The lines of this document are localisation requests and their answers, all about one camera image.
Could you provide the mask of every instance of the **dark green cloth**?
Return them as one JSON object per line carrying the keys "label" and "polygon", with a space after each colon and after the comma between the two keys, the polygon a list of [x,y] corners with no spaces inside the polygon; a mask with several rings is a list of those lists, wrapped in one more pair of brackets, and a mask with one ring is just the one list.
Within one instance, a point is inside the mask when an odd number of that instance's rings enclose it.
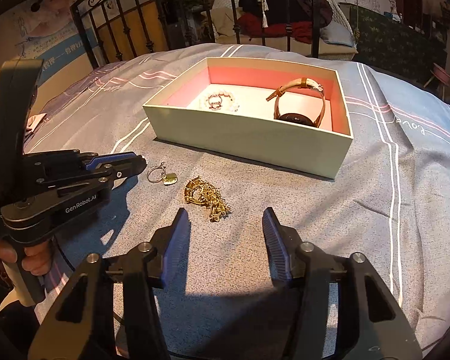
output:
{"label": "dark green cloth", "polygon": [[[350,8],[350,26],[356,27],[356,6]],[[444,44],[429,40],[406,25],[369,9],[358,8],[358,54],[353,58],[420,84],[432,76],[433,63],[445,68]]]}

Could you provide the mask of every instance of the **wristwatch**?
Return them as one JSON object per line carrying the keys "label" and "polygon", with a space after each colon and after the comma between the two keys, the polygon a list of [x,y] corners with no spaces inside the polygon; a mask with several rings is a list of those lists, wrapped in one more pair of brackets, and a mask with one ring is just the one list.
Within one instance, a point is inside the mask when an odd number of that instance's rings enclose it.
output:
{"label": "wristwatch", "polygon": [[[314,91],[317,91],[322,96],[322,110],[320,111],[320,114],[315,119],[314,122],[312,120],[302,114],[284,114],[280,115],[280,111],[278,109],[278,102],[280,97],[283,96],[283,94],[291,89],[291,88],[303,88],[303,89],[312,89]],[[270,96],[267,97],[267,101],[272,100],[274,97],[276,97],[275,100],[275,106],[274,106],[274,119],[276,120],[282,120],[286,122],[291,123],[298,123],[309,127],[316,127],[318,128],[320,124],[322,123],[323,115],[325,115],[325,95],[323,93],[323,86],[318,84],[317,81],[314,81],[312,79],[308,78],[301,78],[301,79],[294,79],[290,81],[289,83],[282,85],[279,87],[275,92],[273,92]]]}

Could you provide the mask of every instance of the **red cloth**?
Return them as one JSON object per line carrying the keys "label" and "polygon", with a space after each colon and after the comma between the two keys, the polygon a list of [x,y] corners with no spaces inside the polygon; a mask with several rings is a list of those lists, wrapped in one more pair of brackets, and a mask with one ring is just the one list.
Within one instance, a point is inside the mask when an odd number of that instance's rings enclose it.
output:
{"label": "red cloth", "polygon": [[[262,20],[255,15],[244,13],[237,22],[243,34],[252,38],[262,37]],[[291,36],[293,38],[302,43],[312,43],[311,21],[298,21],[296,23],[291,23],[291,25]],[[264,28],[265,38],[281,38],[282,36],[287,36],[285,27],[286,24],[272,24],[267,28]]]}

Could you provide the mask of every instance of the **open box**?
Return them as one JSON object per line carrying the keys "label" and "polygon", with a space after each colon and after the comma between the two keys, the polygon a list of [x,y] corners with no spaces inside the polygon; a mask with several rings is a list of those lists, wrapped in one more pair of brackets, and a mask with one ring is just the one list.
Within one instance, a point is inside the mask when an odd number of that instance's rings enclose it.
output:
{"label": "open box", "polygon": [[[326,110],[319,128],[274,120],[265,99],[288,81],[307,77],[324,88]],[[236,112],[201,107],[204,93],[232,93]],[[144,105],[157,138],[313,173],[333,179],[353,140],[336,70],[259,58],[205,58]],[[280,99],[280,113],[319,115],[322,98],[294,88]]]}

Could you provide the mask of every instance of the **human hand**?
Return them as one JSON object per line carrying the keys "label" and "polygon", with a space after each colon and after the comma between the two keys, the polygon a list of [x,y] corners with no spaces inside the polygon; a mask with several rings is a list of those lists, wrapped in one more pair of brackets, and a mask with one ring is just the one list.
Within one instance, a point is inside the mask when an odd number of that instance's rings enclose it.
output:
{"label": "human hand", "polygon": [[[22,267],[30,271],[34,276],[45,275],[52,266],[52,249],[49,241],[39,245],[25,247],[27,255],[22,260]],[[3,239],[0,239],[0,259],[6,263],[17,262],[17,252],[12,245]]]}

